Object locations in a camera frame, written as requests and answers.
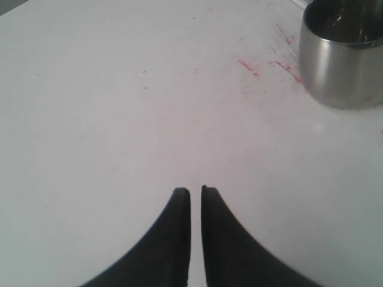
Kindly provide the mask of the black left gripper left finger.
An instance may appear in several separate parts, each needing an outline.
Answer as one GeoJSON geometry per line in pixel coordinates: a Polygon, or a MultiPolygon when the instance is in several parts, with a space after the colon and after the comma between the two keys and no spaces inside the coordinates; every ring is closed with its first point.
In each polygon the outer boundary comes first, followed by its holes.
{"type": "Polygon", "coordinates": [[[176,188],[137,244],[84,286],[187,286],[190,253],[190,192],[176,188]]]}

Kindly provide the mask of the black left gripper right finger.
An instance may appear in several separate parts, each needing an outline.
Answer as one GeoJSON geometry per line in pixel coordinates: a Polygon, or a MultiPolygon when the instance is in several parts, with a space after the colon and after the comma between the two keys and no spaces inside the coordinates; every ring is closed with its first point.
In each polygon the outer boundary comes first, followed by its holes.
{"type": "Polygon", "coordinates": [[[201,190],[201,233],[207,286],[311,286],[241,225],[218,189],[201,190]]]}

